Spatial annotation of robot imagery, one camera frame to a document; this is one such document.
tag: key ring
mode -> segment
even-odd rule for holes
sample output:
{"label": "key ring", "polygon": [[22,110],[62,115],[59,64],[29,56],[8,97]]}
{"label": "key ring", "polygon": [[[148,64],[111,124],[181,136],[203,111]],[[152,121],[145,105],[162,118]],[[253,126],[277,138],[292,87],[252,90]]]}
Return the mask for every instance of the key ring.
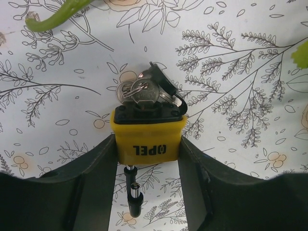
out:
{"label": "key ring", "polygon": [[124,93],[122,94],[122,97],[125,99],[125,98],[129,98],[131,96],[133,96],[134,94],[137,94],[138,92],[142,91],[143,89],[145,89],[146,87],[148,86],[147,83],[142,83],[137,89],[135,90],[132,90],[128,93]]}

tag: white surface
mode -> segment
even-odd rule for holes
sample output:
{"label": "white surface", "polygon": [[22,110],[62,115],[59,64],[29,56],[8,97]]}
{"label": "white surface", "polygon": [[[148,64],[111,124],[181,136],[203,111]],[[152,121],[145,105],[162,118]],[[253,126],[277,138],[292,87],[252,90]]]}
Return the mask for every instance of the white surface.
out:
{"label": "white surface", "polygon": [[[27,10],[43,20],[58,2],[0,3],[2,170],[40,176],[96,146],[112,132],[117,84],[152,61],[188,95],[184,135],[201,150],[263,179],[307,171],[308,70],[298,70],[290,59],[308,37],[306,1],[100,0],[53,34],[26,30]],[[217,34],[222,28],[224,38]],[[238,59],[236,73],[227,75]],[[198,66],[185,71],[182,63],[194,60]],[[205,71],[209,64],[216,67]],[[277,93],[271,99],[277,83],[281,100]],[[234,107],[223,115],[226,101]],[[227,120],[239,113],[237,122]],[[145,189],[142,215],[127,215],[125,182],[117,180],[110,230],[186,231],[177,163],[147,167],[138,176]],[[168,205],[160,206],[164,201]]]}

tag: floral pattern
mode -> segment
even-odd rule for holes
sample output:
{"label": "floral pattern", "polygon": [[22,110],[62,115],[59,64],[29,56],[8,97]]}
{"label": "floral pattern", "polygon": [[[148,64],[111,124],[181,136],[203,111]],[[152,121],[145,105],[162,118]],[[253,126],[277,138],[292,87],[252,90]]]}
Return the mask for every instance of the floral pattern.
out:
{"label": "floral pattern", "polygon": [[[54,30],[27,29],[27,13],[63,2],[1,4],[1,172],[40,177],[91,150],[113,133],[118,84],[149,62],[178,86],[182,135],[204,153],[260,179],[308,172],[308,70],[291,60],[308,39],[307,3],[96,0]],[[119,165],[109,230],[188,231],[177,162],[137,167],[141,215]]]}

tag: green object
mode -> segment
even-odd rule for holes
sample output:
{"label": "green object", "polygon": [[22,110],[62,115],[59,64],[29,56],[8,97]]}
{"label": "green object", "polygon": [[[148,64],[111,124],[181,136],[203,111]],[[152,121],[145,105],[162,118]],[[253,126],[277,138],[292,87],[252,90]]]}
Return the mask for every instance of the green object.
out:
{"label": "green object", "polygon": [[88,6],[94,0],[66,0],[60,9],[50,18],[38,22],[34,18],[26,18],[26,26],[33,32],[44,32],[65,23],[75,13]]}
{"label": "green object", "polygon": [[297,48],[297,51],[292,53],[293,63],[297,64],[300,69],[308,68],[308,41]]}

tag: pepper stem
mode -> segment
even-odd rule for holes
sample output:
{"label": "pepper stem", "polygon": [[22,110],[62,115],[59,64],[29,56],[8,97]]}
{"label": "pepper stem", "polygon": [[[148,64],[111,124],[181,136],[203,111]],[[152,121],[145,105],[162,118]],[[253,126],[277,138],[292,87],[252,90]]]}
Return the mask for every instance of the pepper stem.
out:
{"label": "pepper stem", "polygon": [[38,22],[34,18],[26,18],[26,26],[33,32],[45,32],[65,23],[75,13],[88,6],[94,0],[65,0],[60,9],[50,18]]}

